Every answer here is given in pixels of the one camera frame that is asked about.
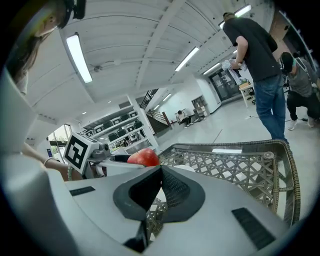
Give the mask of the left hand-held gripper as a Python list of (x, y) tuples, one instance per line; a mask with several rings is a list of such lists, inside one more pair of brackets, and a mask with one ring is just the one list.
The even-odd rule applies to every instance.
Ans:
[(142, 169), (141, 164), (128, 163), (129, 154), (111, 155), (108, 144), (101, 143), (83, 133), (72, 132), (64, 150), (63, 158), (84, 179), (106, 175), (107, 177)]

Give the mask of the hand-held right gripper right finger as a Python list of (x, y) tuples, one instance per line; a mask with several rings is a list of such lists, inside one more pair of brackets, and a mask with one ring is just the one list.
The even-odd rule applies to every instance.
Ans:
[(149, 246), (151, 256), (249, 256), (257, 247), (233, 214), (246, 209), (274, 239), (289, 229), (277, 214), (235, 184), (190, 170), (173, 167), (197, 182), (205, 193), (202, 207), (187, 221), (164, 223)]

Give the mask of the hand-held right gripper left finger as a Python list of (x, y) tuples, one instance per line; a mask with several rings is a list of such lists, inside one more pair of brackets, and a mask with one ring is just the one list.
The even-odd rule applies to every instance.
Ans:
[(68, 190), (80, 209), (106, 235), (135, 251), (151, 243), (148, 210), (161, 183), (152, 167), (113, 176), (70, 181)]

